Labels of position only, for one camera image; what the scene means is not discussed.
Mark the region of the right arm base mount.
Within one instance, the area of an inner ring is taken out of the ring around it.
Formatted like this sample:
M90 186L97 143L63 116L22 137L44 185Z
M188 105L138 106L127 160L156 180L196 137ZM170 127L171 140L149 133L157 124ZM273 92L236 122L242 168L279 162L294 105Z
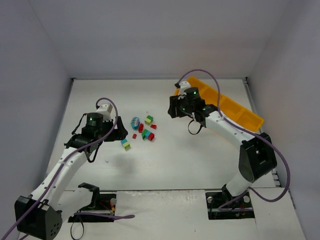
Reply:
M254 219L255 213L250 194L246 192L241 198L231 201L224 198L221 191L207 191L205 193L207 215L209 220L243 220Z

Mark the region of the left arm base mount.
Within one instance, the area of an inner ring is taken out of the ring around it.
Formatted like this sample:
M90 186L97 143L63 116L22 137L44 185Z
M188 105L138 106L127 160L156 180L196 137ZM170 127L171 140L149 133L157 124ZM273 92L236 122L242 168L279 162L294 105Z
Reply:
M96 213L100 215L113 216L116 211L117 194L115 192L101 192L98 203L95 206L85 206L79 210L80 213ZM81 214L69 217L68 223L113 223L115 220L109 217Z

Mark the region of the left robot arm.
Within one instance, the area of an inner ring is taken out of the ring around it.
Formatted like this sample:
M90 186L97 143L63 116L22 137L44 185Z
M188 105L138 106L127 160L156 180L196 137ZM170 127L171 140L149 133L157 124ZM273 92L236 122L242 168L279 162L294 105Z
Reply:
M96 207L100 201L100 188L90 183L78 185L69 198L61 197L82 165L95 161L102 143L121 141L127 135L120 116L104 120L104 114L88 113L85 127L65 144L60 160L45 180L29 196L16 200L15 228L41 240L53 240L62 224L81 208Z

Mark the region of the light green lego brick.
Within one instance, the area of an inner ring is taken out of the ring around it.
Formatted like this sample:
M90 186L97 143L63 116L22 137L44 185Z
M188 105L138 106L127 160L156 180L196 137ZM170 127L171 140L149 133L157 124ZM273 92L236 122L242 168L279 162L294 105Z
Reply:
M131 148L131 145L128 142L126 142L126 143L123 144L123 147L127 151L127 150L129 150Z

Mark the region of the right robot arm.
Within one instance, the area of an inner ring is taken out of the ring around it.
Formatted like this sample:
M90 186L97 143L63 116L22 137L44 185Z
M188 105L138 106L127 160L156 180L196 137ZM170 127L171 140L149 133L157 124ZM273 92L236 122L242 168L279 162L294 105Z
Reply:
M222 187L228 200L242 194L277 166L275 152L267 144L271 142L268 134L253 133L228 119L218 111L217 106L207 104L196 87L185 89L183 94L170 96L167 112L171 118L191 118L201 128L217 132L239 149L238 170Z

